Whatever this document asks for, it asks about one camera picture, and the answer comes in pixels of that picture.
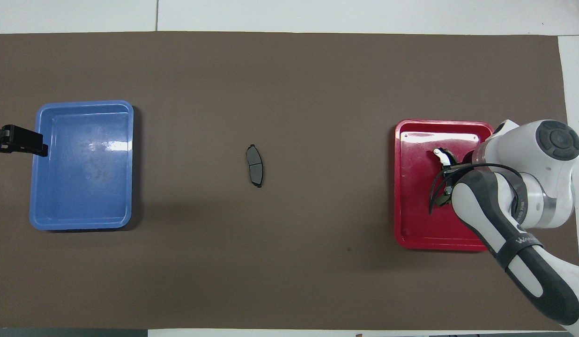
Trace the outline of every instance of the black cable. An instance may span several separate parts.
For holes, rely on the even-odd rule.
[[[440,170],[439,173],[433,179],[433,183],[431,184],[431,190],[429,191],[429,203],[433,203],[433,196],[431,193],[433,192],[433,190],[435,188],[435,183],[437,183],[439,177],[442,176],[444,174],[444,172],[446,172],[447,170],[450,170],[450,167]]]
[[[469,165],[469,166],[461,167],[461,168],[457,169],[456,171],[453,171],[452,173],[450,173],[450,174],[448,174],[446,177],[444,177],[444,180],[443,180],[441,183],[439,183],[439,185],[438,185],[438,187],[437,187],[437,190],[434,191],[434,190],[433,190],[433,187],[434,187],[435,182],[437,181],[438,176],[439,176],[439,175],[437,175],[437,176],[435,177],[435,179],[433,179],[433,184],[431,185],[431,190],[429,191],[429,214],[431,214],[431,213],[433,212],[433,201],[435,200],[435,198],[437,198],[437,194],[439,193],[439,190],[441,189],[441,186],[445,185],[446,182],[448,182],[448,179],[450,179],[451,177],[453,177],[454,175],[456,175],[456,173],[460,173],[460,172],[463,171],[463,170],[473,169],[474,167],[488,167],[488,166],[491,166],[491,167],[499,167],[499,168],[501,168],[501,169],[508,170],[508,171],[514,173],[515,175],[517,175],[519,178],[523,179],[523,176],[521,176],[520,173],[519,173],[517,170],[513,169],[513,168],[510,167],[510,166],[506,166],[506,165],[502,165],[502,164],[492,164],[492,163],[489,163],[489,162],[483,162],[483,163],[480,163],[480,164],[471,164],[471,165]]]

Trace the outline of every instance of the black clamp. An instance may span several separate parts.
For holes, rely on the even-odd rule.
[[[44,144],[44,136],[37,132],[8,124],[0,129],[0,152],[24,152],[38,156],[48,156],[48,145]]]
[[[435,205],[442,206],[452,202],[452,189],[456,182],[467,174],[469,170],[462,170],[465,167],[471,166],[470,162],[458,162],[456,155],[449,149],[443,147],[436,147],[433,149],[433,154],[439,158],[441,163],[442,176],[445,179],[444,192],[437,196]]]

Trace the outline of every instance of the white table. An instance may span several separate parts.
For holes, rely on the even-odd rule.
[[[0,33],[151,30],[558,36],[566,115],[579,133],[579,0],[0,0]],[[579,162],[576,167],[579,237]],[[472,332],[480,331],[175,329],[151,330],[149,335],[376,337]]]

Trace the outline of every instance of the red tray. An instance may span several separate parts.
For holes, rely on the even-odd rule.
[[[485,122],[405,119],[396,126],[394,157],[394,234],[403,247],[487,250],[467,228],[452,205],[433,207],[429,215],[429,189],[441,164],[433,149],[444,147],[458,160],[491,136]]]

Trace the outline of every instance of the blue tray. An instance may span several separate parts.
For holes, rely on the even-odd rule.
[[[39,230],[119,228],[131,217],[134,110],[125,101],[46,104],[35,131],[29,220]]]

